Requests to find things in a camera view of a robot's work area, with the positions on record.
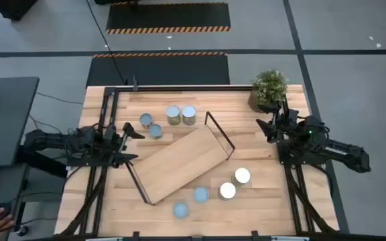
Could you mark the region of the red striped tomatoes can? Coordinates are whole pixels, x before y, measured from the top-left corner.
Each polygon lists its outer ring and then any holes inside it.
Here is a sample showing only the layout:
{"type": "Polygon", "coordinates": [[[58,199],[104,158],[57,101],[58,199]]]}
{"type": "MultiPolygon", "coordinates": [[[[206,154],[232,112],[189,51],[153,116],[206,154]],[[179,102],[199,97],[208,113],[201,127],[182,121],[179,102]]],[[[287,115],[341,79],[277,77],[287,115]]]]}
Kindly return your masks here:
{"type": "Polygon", "coordinates": [[[182,120],[185,125],[193,125],[196,122],[196,109],[192,105],[186,105],[182,109],[182,120]]]}

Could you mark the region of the black mat one striped edge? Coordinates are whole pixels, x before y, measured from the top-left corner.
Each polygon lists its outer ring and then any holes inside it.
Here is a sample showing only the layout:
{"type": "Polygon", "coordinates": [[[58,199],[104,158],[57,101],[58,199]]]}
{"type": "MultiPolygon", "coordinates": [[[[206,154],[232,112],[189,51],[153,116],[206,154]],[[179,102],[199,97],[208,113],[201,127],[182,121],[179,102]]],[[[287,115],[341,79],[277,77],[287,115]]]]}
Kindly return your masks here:
{"type": "Polygon", "coordinates": [[[93,56],[87,86],[228,85],[224,52],[141,52],[93,56]]]}

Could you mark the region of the black box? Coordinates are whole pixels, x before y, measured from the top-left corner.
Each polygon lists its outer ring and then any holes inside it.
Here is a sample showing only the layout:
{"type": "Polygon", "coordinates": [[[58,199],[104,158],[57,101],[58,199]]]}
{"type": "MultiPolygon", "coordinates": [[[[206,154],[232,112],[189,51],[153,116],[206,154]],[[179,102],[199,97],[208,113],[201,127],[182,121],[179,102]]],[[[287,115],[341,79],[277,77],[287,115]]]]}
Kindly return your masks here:
{"type": "Polygon", "coordinates": [[[38,0],[0,0],[0,14],[4,18],[20,21],[38,0]]]}

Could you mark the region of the black metal rig frame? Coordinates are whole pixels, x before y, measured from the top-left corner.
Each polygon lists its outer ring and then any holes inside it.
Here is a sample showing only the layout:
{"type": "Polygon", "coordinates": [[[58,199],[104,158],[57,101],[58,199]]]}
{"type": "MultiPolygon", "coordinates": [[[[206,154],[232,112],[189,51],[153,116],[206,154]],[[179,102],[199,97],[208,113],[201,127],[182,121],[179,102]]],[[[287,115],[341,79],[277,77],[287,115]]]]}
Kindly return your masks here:
{"type": "Polygon", "coordinates": [[[87,230],[95,238],[136,238],[191,241],[213,238],[280,239],[284,236],[308,237],[309,231],[335,231],[339,228],[333,206],[336,184],[309,165],[296,169],[282,165],[277,145],[268,143],[256,120],[271,116],[253,111],[248,105],[250,86],[144,86],[137,91],[127,87],[90,87],[86,91],[80,127],[95,123],[115,125],[122,134],[129,122],[144,139],[128,139],[126,153],[138,155],[132,164],[185,137],[204,124],[211,112],[235,145],[230,159],[197,177],[154,206],[145,204],[134,183],[129,166],[108,167],[90,174],[83,167],[67,182],[56,223],[56,233],[65,231],[78,215],[89,189],[98,195],[87,215],[87,230]],[[180,123],[170,125],[166,108],[180,109],[180,123]],[[182,109],[192,105],[196,122],[185,125],[182,109]],[[162,127],[162,137],[153,139],[141,126],[140,116],[149,113],[162,127]],[[224,201],[219,187],[231,182],[234,171],[247,168],[251,180],[237,185],[236,196],[224,201]],[[194,190],[207,187],[209,200],[197,203],[194,190]],[[177,219],[174,204],[188,204],[189,215],[177,219]]]}

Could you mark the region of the black mat hazard stripe edges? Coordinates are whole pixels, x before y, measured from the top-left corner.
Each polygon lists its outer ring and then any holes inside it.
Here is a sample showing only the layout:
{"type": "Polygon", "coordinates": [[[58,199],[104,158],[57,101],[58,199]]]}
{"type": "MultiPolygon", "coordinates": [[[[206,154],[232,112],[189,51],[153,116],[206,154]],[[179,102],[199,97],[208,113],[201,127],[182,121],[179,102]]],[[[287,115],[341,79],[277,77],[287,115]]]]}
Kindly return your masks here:
{"type": "Polygon", "coordinates": [[[231,29],[229,5],[217,3],[114,3],[107,34],[222,32],[231,29]]]}

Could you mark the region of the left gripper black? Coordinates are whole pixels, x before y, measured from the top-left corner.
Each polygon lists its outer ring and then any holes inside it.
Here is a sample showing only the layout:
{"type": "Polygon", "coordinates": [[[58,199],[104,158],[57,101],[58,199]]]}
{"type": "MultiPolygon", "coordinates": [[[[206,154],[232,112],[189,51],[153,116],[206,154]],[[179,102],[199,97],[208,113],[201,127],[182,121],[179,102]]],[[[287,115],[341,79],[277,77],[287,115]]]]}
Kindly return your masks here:
{"type": "Polygon", "coordinates": [[[122,151],[125,150],[125,143],[128,137],[132,139],[144,139],[145,137],[137,133],[129,122],[123,125],[123,132],[122,135],[119,135],[115,125],[107,126],[104,133],[107,150],[105,159],[107,163],[133,165],[131,161],[138,158],[138,155],[122,153],[122,151]]]}

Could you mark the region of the peas can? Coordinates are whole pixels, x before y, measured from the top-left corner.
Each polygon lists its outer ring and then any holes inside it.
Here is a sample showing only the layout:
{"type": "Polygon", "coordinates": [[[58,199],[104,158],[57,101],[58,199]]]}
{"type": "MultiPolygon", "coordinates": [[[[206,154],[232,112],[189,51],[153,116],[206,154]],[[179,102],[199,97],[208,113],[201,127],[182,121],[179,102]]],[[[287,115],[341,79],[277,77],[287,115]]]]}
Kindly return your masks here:
{"type": "Polygon", "coordinates": [[[223,183],[218,189],[218,196],[220,199],[227,201],[236,196],[236,187],[231,182],[223,183]]]}

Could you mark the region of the dark grey desk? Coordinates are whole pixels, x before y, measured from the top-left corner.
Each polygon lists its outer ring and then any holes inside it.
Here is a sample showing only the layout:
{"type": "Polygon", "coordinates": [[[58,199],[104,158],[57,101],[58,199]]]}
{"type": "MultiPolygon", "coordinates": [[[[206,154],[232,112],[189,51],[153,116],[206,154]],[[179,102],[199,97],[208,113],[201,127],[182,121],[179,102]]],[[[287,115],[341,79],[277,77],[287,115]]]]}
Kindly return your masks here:
{"type": "Polygon", "coordinates": [[[15,163],[38,77],[0,78],[0,167],[15,163]]]}

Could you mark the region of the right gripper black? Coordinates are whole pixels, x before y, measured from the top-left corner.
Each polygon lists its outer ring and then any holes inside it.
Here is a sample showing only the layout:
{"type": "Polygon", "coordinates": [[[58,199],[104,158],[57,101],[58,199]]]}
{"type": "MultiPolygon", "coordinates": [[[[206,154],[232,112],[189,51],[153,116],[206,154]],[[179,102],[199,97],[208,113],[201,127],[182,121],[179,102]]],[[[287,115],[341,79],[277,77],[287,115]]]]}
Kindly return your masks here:
{"type": "Polygon", "coordinates": [[[287,100],[274,104],[259,104],[258,108],[266,114],[275,115],[275,125],[257,119],[256,122],[267,137],[268,143],[283,140],[285,136],[290,140],[296,140],[298,133],[298,111],[290,109],[287,100]]]}

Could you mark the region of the small tin can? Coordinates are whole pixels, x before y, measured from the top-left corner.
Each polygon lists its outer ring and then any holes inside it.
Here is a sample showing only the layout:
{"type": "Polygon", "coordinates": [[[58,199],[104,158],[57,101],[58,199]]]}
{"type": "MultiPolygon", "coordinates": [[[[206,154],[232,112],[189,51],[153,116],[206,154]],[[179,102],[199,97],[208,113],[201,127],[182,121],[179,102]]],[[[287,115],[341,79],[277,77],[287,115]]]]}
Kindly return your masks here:
{"type": "Polygon", "coordinates": [[[145,129],[149,129],[150,126],[153,124],[153,118],[149,113],[143,113],[140,118],[141,126],[145,129]]]}
{"type": "Polygon", "coordinates": [[[162,137],[162,127],[159,124],[152,124],[149,127],[149,135],[153,139],[159,139],[162,137]]]}

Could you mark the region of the tall tin can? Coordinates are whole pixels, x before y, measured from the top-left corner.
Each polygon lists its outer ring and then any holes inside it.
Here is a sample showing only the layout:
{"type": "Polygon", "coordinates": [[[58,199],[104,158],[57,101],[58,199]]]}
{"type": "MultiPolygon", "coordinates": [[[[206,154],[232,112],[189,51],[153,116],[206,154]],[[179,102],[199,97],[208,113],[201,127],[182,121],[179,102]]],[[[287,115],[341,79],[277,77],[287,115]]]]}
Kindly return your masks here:
{"type": "Polygon", "coordinates": [[[251,173],[247,168],[240,167],[236,169],[231,177],[232,183],[237,185],[244,185],[249,183],[251,180],[251,173]]]}

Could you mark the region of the flat teal tuna can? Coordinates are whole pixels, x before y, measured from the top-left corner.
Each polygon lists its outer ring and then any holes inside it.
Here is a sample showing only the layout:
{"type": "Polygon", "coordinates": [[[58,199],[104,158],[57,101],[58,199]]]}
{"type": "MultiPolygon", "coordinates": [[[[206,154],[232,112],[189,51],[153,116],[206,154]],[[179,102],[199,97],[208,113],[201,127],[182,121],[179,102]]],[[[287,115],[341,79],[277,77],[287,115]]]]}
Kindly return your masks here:
{"type": "Polygon", "coordinates": [[[189,207],[187,203],[178,202],[174,204],[173,215],[177,219],[184,219],[189,215],[189,207]]]}

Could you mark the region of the mixed vegetables can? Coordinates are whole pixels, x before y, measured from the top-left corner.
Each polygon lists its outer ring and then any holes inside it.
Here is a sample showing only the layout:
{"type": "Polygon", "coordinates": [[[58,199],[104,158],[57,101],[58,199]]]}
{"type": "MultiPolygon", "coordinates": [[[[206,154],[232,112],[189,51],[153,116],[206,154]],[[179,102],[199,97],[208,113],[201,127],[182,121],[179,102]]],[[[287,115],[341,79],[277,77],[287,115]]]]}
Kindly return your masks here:
{"type": "Polygon", "coordinates": [[[206,203],[209,200],[209,190],[207,187],[197,187],[194,190],[194,200],[197,203],[206,203]]]}

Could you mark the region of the potted green plant ribbed pot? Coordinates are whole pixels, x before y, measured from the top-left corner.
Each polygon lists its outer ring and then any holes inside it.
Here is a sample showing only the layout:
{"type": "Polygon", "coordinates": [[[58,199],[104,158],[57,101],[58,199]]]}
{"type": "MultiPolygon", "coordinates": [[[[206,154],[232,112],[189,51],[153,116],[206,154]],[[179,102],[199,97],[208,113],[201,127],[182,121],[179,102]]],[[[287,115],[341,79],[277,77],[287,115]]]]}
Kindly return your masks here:
{"type": "Polygon", "coordinates": [[[275,69],[260,72],[251,81],[251,92],[248,99],[249,107],[255,112],[263,113],[259,104],[274,104],[284,100],[287,82],[283,74],[275,69]]]}

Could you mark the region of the green and pink label can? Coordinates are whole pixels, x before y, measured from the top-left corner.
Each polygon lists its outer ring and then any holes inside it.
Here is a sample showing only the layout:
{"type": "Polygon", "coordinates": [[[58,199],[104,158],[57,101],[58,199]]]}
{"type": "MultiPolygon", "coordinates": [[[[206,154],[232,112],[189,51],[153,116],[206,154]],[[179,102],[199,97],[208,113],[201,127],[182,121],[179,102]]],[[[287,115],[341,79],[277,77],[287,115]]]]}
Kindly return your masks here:
{"type": "Polygon", "coordinates": [[[180,109],[177,106],[168,106],[166,108],[166,116],[170,125],[178,125],[180,123],[180,109]]]}

